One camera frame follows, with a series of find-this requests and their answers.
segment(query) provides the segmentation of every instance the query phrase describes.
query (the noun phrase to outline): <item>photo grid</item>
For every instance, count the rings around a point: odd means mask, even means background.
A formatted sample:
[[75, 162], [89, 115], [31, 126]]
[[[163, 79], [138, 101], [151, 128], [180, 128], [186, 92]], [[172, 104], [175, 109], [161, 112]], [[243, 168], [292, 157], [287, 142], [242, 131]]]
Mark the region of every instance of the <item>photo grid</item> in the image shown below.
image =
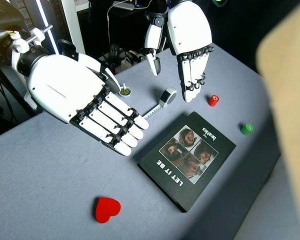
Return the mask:
[[159, 152], [195, 184], [218, 155], [210, 144], [185, 125]]

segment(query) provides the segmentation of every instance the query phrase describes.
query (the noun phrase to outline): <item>white robotic hand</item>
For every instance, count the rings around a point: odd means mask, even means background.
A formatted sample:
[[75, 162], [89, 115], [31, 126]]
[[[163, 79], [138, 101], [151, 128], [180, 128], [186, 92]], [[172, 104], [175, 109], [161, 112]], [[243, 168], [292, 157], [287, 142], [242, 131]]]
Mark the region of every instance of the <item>white robotic hand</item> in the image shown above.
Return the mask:
[[209, 54], [214, 50], [208, 20], [201, 8], [191, 0], [172, 0], [167, 13], [147, 12], [150, 26], [146, 33], [146, 59], [152, 73], [160, 73], [156, 56], [163, 35], [166, 35], [173, 55], [177, 57], [182, 95], [191, 102], [205, 84], [205, 69]]
[[129, 156], [149, 123], [111, 92], [119, 92], [115, 76], [95, 59], [76, 53], [71, 43], [61, 42], [65, 55], [49, 55], [38, 42], [31, 47], [28, 42], [21, 38], [13, 42], [12, 67], [35, 104]]

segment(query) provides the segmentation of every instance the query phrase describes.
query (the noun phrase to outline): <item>album cover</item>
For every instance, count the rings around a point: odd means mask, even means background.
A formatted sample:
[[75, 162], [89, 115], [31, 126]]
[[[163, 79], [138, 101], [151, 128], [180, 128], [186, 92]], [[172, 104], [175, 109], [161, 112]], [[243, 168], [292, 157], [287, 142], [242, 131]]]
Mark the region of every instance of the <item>album cover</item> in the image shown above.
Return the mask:
[[235, 147], [193, 112], [138, 165], [182, 212], [188, 212]]

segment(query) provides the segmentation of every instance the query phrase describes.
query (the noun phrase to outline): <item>red heart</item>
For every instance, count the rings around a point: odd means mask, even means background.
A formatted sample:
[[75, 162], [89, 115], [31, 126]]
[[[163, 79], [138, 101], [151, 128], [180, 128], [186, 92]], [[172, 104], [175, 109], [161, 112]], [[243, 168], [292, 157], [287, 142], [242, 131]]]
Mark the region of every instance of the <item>red heart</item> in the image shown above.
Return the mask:
[[95, 219], [104, 224], [109, 221], [110, 217], [119, 214], [121, 209], [120, 202], [109, 197], [100, 197], [95, 209]]

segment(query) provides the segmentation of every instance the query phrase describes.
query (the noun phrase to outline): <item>red cylinder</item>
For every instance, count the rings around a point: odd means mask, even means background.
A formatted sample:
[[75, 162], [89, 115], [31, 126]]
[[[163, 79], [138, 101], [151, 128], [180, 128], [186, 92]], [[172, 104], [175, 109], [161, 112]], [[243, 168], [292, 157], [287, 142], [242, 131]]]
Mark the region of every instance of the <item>red cylinder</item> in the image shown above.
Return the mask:
[[208, 101], [211, 107], [214, 107], [219, 102], [219, 97], [217, 95], [212, 95]]

